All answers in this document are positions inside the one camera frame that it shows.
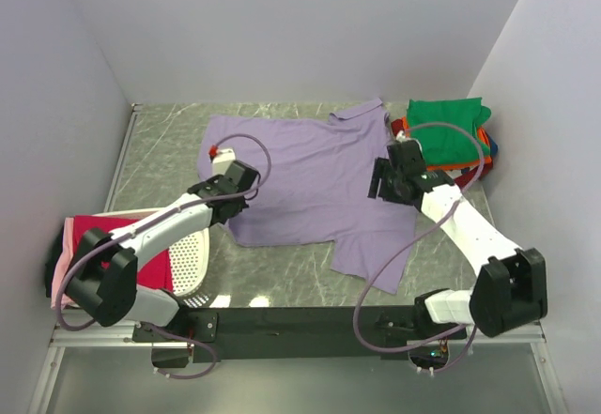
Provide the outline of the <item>lavender t shirt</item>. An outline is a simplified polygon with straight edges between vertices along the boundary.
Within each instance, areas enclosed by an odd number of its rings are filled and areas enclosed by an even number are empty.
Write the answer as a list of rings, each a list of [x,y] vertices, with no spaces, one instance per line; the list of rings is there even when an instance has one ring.
[[[413,207],[371,199],[376,158],[386,153],[389,114],[380,99],[334,112],[326,120],[215,115],[197,160],[211,174],[209,149],[223,140],[267,182],[227,230],[241,246],[334,244],[331,269],[369,279],[395,294],[414,237]]]

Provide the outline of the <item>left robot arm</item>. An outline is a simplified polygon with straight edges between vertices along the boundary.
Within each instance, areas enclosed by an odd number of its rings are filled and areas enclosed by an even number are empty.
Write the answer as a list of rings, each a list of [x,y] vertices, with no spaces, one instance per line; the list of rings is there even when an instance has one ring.
[[[224,174],[138,222],[110,232],[87,230],[56,293],[58,323],[82,330],[92,322],[110,327],[128,319],[153,324],[165,340],[181,338],[188,328],[183,305],[168,291],[141,286],[138,272],[176,242],[240,214],[245,195],[263,181],[252,166],[232,161]]]

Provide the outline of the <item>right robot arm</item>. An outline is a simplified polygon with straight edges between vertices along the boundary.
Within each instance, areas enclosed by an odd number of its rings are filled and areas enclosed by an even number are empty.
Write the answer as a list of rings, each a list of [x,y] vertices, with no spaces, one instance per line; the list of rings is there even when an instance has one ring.
[[[410,330],[432,338],[469,325],[496,337],[546,317],[544,256],[500,233],[444,171],[428,170],[417,141],[396,142],[387,152],[375,161],[369,197],[416,207],[441,227],[476,275],[470,289],[438,289],[417,297],[409,310]]]

